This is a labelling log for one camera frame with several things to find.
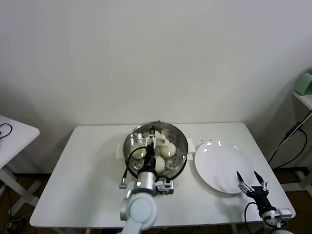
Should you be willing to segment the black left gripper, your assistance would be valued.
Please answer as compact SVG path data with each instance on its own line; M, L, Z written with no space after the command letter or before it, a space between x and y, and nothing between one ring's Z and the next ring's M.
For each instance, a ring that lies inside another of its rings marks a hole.
M146 156L144 157L143 170L147 172L156 172L156 159L155 150L156 147L156 130L155 126L151 127L151 132L145 138Z

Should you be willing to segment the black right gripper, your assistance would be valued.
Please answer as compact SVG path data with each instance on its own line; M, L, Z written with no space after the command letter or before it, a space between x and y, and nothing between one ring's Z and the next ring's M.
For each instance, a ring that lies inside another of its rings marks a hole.
M238 171L236 172L236 174L240 190L243 193L247 194L247 197L250 197L255 201L260 215L268 211L277 210L275 207L271 205L271 203L267 198L269 194L268 183L264 181L264 179L260 174L254 171L255 177L261 186L252 186L252 187L244 182L241 174Z

